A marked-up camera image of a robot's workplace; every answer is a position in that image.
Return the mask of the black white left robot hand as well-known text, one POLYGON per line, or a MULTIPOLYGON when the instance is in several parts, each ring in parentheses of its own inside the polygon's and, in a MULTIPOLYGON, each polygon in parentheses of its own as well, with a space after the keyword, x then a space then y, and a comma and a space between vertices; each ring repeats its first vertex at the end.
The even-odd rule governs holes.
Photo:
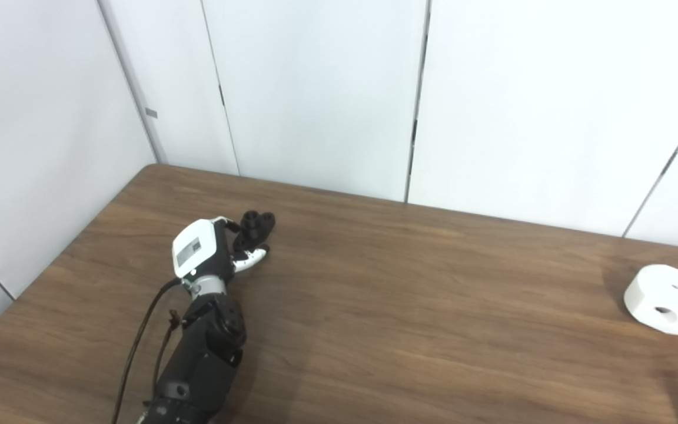
POLYGON ((228 283, 235 274, 253 267, 270 251, 263 243, 242 248, 235 243, 230 244, 228 231, 239 234, 242 228, 234 220, 223 216, 199 219, 184 228, 172 242, 175 276, 189 283, 205 276, 214 276, 228 283))

